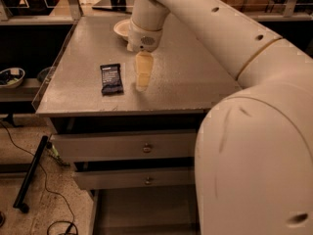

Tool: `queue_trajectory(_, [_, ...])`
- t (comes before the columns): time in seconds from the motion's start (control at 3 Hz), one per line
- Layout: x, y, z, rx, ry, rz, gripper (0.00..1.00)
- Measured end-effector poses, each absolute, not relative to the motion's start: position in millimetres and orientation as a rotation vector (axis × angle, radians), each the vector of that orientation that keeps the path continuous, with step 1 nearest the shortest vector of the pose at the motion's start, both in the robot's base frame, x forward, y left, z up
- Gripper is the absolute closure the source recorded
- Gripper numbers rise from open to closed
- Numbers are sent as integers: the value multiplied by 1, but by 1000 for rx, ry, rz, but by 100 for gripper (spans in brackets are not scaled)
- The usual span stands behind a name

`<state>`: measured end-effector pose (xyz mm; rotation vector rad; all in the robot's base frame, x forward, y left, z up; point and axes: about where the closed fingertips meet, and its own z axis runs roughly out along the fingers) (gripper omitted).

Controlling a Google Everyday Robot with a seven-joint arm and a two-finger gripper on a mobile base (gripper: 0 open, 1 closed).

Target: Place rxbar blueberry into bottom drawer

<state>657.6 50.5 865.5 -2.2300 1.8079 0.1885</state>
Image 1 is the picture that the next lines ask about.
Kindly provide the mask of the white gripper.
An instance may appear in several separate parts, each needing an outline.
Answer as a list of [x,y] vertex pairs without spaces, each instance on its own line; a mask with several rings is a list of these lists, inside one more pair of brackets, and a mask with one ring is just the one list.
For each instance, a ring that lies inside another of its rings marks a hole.
[[145,91],[149,86],[154,66],[154,57],[150,52],[154,52],[158,47],[161,37],[162,30],[145,30],[135,25],[133,21],[129,23],[127,49],[131,52],[139,52],[135,57],[136,89],[138,91]]

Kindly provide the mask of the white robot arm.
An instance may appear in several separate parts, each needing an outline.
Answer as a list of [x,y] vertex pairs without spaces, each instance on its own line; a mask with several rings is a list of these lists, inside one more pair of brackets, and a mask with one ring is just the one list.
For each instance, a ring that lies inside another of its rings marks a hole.
[[135,0],[129,48],[168,14],[241,91],[206,115],[195,148],[201,235],[313,235],[313,61],[220,0]]

